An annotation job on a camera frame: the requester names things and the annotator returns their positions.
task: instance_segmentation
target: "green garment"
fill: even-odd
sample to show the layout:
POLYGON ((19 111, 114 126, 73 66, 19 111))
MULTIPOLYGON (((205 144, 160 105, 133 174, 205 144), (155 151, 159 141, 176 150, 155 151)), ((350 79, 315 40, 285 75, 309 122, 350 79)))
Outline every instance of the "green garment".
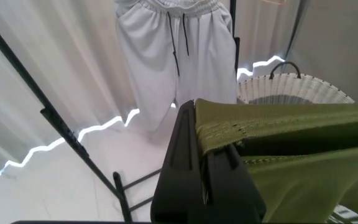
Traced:
POLYGON ((358 214, 358 105, 197 100, 196 131, 204 153, 236 143, 266 203, 264 222, 324 223, 337 205, 358 214))

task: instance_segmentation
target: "floor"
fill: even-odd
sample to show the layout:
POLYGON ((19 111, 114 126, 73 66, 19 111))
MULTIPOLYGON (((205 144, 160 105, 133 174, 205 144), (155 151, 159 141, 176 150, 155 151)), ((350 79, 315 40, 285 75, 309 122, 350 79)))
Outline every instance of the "floor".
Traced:
MULTIPOLYGON (((142 131, 139 117, 128 127, 113 125, 88 133, 83 145, 112 182, 121 174, 125 184, 163 163, 177 109, 171 108, 154 133, 142 131)), ((158 175, 129 189, 133 206, 154 194, 158 175)), ((132 212, 134 221, 150 221, 150 204, 132 212)), ((66 144, 38 152, 23 168, 9 167, 0 176, 0 223, 18 220, 123 220, 117 198, 66 144)))

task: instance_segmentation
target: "laundry basket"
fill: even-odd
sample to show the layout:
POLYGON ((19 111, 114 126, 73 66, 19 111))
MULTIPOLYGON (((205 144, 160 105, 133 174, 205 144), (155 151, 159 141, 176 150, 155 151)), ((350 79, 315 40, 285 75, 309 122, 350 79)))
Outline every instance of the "laundry basket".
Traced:
POLYGON ((354 103, 334 85, 311 75, 300 73, 293 62, 276 65, 270 75, 245 80, 237 85, 238 99, 245 104, 354 103), (284 65, 295 67, 296 73, 274 74, 284 65))

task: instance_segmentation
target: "white shorts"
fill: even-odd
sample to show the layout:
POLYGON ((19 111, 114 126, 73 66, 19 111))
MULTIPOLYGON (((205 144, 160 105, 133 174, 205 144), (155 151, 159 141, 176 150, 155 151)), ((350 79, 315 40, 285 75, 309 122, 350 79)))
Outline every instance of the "white shorts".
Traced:
POLYGON ((175 99, 178 106, 197 98, 236 103, 231 15, 218 0, 117 0, 116 14, 139 116, 149 130, 175 99))

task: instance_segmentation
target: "basket handle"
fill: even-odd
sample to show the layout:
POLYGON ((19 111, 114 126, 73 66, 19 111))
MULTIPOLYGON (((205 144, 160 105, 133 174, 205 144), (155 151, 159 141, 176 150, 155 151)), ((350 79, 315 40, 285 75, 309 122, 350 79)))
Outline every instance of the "basket handle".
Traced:
POLYGON ((285 64, 288 64, 288 63, 295 68, 296 74, 298 75, 297 78, 301 78, 301 72, 300 72, 298 66, 295 65, 295 63, 293 63, 293 62, 281 62, 281 63, 279 63, 278 65, 276 65, 276 66, 273 68, 272 72, 270 72, 270 78, 269 78, 269 79, 273 79, 273 77, 274 77, 274 71, 276 71, 276 69, 277 69, 278 67, 280 67, 280 66, 282 66, 282 65, 285 65, 285 64))

